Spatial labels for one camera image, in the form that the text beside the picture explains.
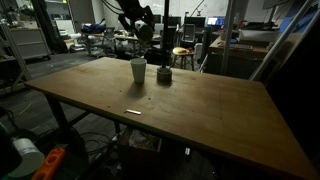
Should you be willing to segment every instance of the white paper cup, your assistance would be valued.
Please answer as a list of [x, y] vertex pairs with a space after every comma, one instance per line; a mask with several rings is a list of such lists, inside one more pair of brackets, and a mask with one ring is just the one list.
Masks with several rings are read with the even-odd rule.
[[147, 60], [143, 58], [134, 58], [130, 60], [133, 79], [135, 83], [143, 83], [146, 73]]

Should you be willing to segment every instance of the monitor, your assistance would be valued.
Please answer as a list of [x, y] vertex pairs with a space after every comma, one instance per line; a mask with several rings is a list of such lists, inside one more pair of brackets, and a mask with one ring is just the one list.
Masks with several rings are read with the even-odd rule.
[[168, 17], [168, 26], [181, 26], [181, 17], [180, 16], [169, 16]]
[[194, 24], [196, 27], [203, 28], [206, 22], [205, 17], [186, 17], [185, 24]]
[[154, 14], [153, 15], [153, 21], [154, 21], [154, 23], [162, 23], [161, 22], [161, 14]]
[[221, 16], [209, 16], [207, 21], [207, 26], [213, 26], [213, 25], [222, 26], [224, 25], [224, 20], [225, 18]]

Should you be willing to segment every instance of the wooden stool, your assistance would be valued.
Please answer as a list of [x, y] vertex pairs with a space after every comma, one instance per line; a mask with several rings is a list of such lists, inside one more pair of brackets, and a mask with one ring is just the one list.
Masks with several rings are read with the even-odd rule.
[[186, 48], [176, 47], [172, 50], [173, 53], [173, 62], [171, 63], [171, 67], [174, 67], [176, 65], [177, 59], [180, 57], [181, 63], [180, 63], [180, 69], [186, 69], [187, 65], [187, 57], [191, 57], [191, 68], [192, 71], [194, 71], [194, 63], [193, 63], [193, 56], [194, 52], [190, 52]]

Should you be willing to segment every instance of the black robotic arm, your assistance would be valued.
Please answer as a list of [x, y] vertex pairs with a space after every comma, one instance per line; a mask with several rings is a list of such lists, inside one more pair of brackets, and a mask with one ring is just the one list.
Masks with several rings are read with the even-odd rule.
[[[116, 0], [123, 10], [123, 14], [119, 14], [118, 20], [125, 30], [134, 33], [137, 38], [143, 42], [148, 42], [153, 37], [154, 16], [149, 6], [141, 7], [139, 0]], [[143, 25], [139, 30], [135, 26], [135, 22], [143, 21]]]

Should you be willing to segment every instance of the door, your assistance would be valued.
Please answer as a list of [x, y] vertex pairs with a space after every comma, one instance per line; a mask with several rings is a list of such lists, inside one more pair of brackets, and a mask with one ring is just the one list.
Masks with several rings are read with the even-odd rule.
[[69, 0], [76, 32], [81, 32], [81, 24], [95, 23], [91, 0]]

